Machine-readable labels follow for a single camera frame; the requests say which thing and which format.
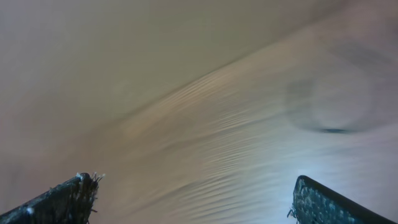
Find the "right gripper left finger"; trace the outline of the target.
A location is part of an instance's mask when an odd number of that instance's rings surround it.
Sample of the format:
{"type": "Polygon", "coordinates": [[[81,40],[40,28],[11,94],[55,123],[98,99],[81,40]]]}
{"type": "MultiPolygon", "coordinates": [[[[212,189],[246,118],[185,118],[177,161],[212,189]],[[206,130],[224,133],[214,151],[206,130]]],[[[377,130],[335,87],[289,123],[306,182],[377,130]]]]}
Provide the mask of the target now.
{"type": "Polygon", "coordinates": [[[1,224],[88,224],[104,175],[76,176],[1,215],[1,224]]]}

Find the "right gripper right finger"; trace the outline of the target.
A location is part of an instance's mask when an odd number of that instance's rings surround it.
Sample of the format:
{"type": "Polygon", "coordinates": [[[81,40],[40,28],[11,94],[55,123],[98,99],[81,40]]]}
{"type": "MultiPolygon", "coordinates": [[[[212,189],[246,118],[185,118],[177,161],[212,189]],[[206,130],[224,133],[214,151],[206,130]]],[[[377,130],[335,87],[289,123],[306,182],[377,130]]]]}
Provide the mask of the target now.
{"type": "Polygon", "coordinates": [[[296,180],[287,216],[298,224],[397,224],[306,175],[296,180]]]}

